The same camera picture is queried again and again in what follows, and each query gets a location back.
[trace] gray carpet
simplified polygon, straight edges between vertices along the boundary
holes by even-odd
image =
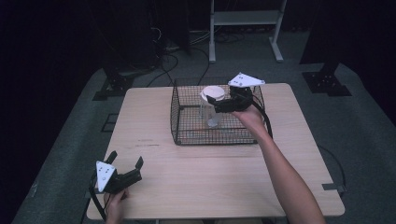
[[[278,45],[285,59],[283,63],[274,58],[269,34],[250,34],[232,44],[217,44],[217,62],[209,65],[205,76],[233,77],[243,72],[267,83],[290,84],[334,182],[343,182],[337,161],[345,172],[346,212],[340,217],[327,217],[328,223],[394,223],[396,129],[363,88],[359,76],[343,65],[335,74],[352,96],[311,93],[302,72],[318,71],[321,64],[299,65],[308,35],[280,34]],[[207,42],[194,47],[208,50]],[[206,56],[197,49],[190,56],[183,51],[172,55],[178,62],[169,72],[171,78],[198,78],[208,66]],[[174,57],[163,56],[165,69],[175,62]],[[162,72],[157,69],[136,78],[133,88],[146,87]],[[28,195],[13,223],[103,223],[84,216],[87,204],[84,196],[95,162],[104,158],[111,138],[111,133],[101,132],[103,125],[109,114],[120,111],[123,100],[122,97],[92,100],[105,80],[102,69],[92,75],[36,178],[36,192]],[[163,75],[150,87],[169,84],[169,77]]]

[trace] metal shelf frame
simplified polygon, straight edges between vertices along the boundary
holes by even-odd
[[[269,37],[269,41],[276,57],[276,61],[282,63],[283,57],[276,41],[279,36],[280,25],[282,24],[286,3],[287,0],[283,0],[279,10],[215,11],[215,0],[212,0],[210,9],[209,62],[216,62],[215,26],[274,24],[276,26],[275,32],[273,36]]]

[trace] black wire cage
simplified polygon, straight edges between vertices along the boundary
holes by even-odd
[[[223,113],[218,126],[209,128],[205,125],[202,114],[201,91],[209,85],[217,85],[225,90],[225,98],[230,98],[227,85],[231,78],[179,78],[174,82],[171,104],[171,132],[178,146],[208,145],[245,145],[257,144],[248,129],[232,114]],[[251,87],[254,100],[263,105],[260,86]]]

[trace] power cord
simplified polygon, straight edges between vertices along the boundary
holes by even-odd
[[[346,179],[346,175],[345,175],[345,171],[344,171],[344,168],[343,168],[343,166],[341,165],[341,162],[335,157],[335,155],[329,150],[329,149],[327,149],[326,147],[323,147],[323,146],[321,146],[321,145],[318,145],[318,148],[319,149],[321,149],[321,150],[323,150],[323,151],[326,151],[330,156],[332,156],[332,158],[335,160],[335,162],[337,163],[337,165],[338,165],[338,167],[339,167],[339,169],[340,169],[340,171],[341,171],[341,176],[342,176],[342,181],[343,181],[343,188],[344,189],[346,189],[347,188],[347,179]],[[338,194],[340,195],[340,198],[343,198],[343,196],[344,196],[344,193],[345,193],[345,191],[341,191],[341,192],[338,192]]]
[[[165,70],[165,69],[163,68],[163,63],[162,63],[161,68],[162,68],[162,70],[163,70],[163,73],[159,74],[159,75],[156,76],[154,79],[152,79],[152,80],[148,83],[148,85],[147,85],[146,87],[149,87],[157,78],[159,78],[159,77],[161,77],[161,76],[163,76],[163,75],[165,75],[165,74],[169,77],[171,83],[173,84],[173,81],[172,81],[172,78],[171,78],[170,75],[169,75],[169,72],[172,71],[174,68],[176,68],[176,66],[178,65],[178,58],[177,58],[175,55],[172,55],[172,54],[164,54],[164,55],[169,56],[169,57],[173,57],[173,58],[176,60],[175,65],[173,65],[169,70]]]
[[[233,44],[245,39],[245,35],[242,32],[240,32],[239,35],[242,37],[239,37],[235,34],[219,33],[215,36],[215,42],[218,44]]]
[[[204,73],[201,75],[201,77],[199,78],[198,83],[197,83],[197,86],[199,86],[199,85],[201,84],[202,79],[203,79],[204,76],[206,75],[207,70],[209,70],[209,65],[210,65],[209,56],[207,55],[207,53],[206,53],[204,50],[196,49],[196,48],[192,48],[192,49],[201,51],[201,52],[205,55],[205,57],[207,58],[207,60],[206,60],[206,61],[207,61],[207,65],[206,65],[205,71],[204,71]]]

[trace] black curtain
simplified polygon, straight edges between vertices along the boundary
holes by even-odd
[[[322,0],[301,63],[335,57],[396,123],[396,2]]]
[[[105,43],[85,1],[0,5],[2,222],[32,186]]]

